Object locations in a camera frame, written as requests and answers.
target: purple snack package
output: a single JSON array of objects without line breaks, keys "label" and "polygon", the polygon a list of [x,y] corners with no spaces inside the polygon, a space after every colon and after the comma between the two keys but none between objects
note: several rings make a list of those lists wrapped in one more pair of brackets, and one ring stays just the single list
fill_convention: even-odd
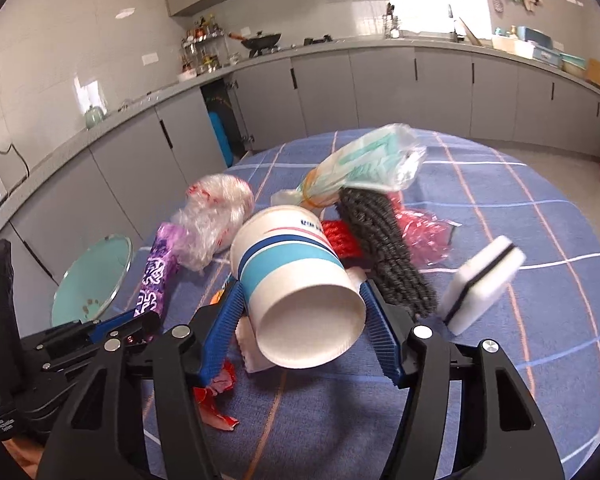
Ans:
[{"label": "purple snack package", "polygon": [[164,318],[164,287],[178,270],[178,259],[173,248],[176,242],[186,235],[187,230],[181,225],[164,222],[158,228],[144,268],[134,317],[144,314],[149,309],[157,312],[160,318]]}]

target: black knitted toy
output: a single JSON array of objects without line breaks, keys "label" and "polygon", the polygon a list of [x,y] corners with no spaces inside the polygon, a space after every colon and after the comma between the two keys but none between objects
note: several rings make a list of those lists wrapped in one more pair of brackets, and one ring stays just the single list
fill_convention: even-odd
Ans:
[{"label": "black knitted toy", "polygon": [[384,300],[403,306],[413,320],[435,312],[436,293],[411,264],[389,197],[345,187],[336,209],[371,259],[371,277]]}]

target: blue tablecloth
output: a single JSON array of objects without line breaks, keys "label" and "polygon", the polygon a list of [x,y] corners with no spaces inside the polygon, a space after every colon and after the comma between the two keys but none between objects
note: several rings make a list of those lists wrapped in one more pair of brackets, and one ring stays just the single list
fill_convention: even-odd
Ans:
[{"label": "blue tablecloth", "polygon": [[[296,140],[247,158],[228,173],[251,184],[259,210],[269,205],[272,193],[295,187],[309,169],[365,132]],[[428,159],[403,192],[403,203],[462,224],[451,256],[427,269],[426,276],[441,294],[454,269],[500,234],[525,252],[525,266],[511,292],[458,341],[475,345],[488,336],[506,350],[536,398],[569,477],[600,426],[600,244],[576,206],[525,164],[469,140],[419,135],[428,146]],[[325,218],[336,218],[333,208]],[[146,240],[147,248],[136,254],[115,311],[134,306],[152,241]],[[197,307],[208,303],[229,274],[226,258],[220,254],[200,273],[178,272],[169,284],[165,328],[188,322]],[[382,375],[365,334],[343,356],[310,370],[272,368],[248,376],[235,344],[228,356],[238,382],[233,392],[218,397],[218,405],[240,424],[225,433],[207,428],[225,475],[245,480],[379,478],[406,392]],[[146,396],[152,471],[165,476],[150,383]],[[460,387],[453,383],[439,476],[452,467],[459,399]]]}]

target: wok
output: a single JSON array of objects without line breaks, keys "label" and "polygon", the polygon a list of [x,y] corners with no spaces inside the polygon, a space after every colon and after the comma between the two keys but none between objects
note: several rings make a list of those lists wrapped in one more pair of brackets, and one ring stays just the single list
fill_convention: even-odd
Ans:
[{"label": "wok", "polygon": [[252,38],[245,38],[240,34],[231,33],[229,38],[239,40],[246,48],[250,50],[263,50],[265,48],[272,48],[276,46],[276,43],[280,40],[281,34],[263,34],[262,31],[258,32],[256,36]]}]

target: paper cup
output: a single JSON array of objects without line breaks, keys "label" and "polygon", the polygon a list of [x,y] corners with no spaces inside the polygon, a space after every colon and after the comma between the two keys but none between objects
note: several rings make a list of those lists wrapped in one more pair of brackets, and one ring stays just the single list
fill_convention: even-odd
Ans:
[{"label": "paper cup", "polygon": [[365,303],[306,209],[282,205],[257,213],[238,231],[230,262],[258,348],[272,363],[318,366],[360,337]]}]

